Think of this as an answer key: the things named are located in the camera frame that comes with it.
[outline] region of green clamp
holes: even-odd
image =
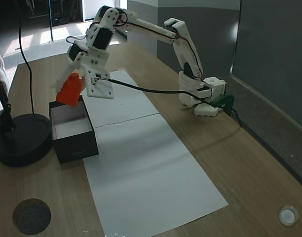
[[[233,104],[234,104],[234,96],[233,95],[224,95],[220,99],[213,102],[216,106],[223,106],[224,112],[227,115],[231,115]]]

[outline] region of black round sticker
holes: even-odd
[[[43,232],[49,225],[51,212],[48,205],[39,199],[28,199],[17,205],[13,212],[13,222],[26,235]]]

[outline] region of round white button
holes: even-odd
[[[298,219],[298,213],[292,206],[285,206],[279,213],[279,220],[284,226],[293,225]]]

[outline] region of floor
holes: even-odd
[[[70,45],[64,39],[84,35],[89,24],[76,22],[55,27],[54,42],[49,42],[50,31],[44,19],[23,25],[23,48],[28,61],[67,52]],[[0,26],[0,50],[10,81],[17,65],[24,62],[18,49],[17,30],[14,24],[8,28]],[[115,34],[112,44],[122,42],[125,39]],[[302,132],[241,83],[230,76],[223,79],[227,92],[235,96],[234,106],[246,129],[302,184]]]

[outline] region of wooden table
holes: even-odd
[[[178,75],[134,44],[113,45],[109,71],[125,69],[139,86],[178,89]],[[50,89],[65,65],[64,55],[30,63],[36,113],[48,116]],[[147,94],[185,144],[229,205],[161,237],[301,237],[302,186],[244,129],[226,114],[216,118],[193,115],[177,95]],[[16,71],[9,94],[12,115],[31,112],[29,73]],[[0,163],[0,237],[24,236],[12,222],[16,205],[28,198],[45,201],[52,212],[40,237],[103,237],[83,161],[60,165],[52,149],[42,160],[22,168]],[[298,222],[286,228],[278,220],[285,205],[299,212]]]

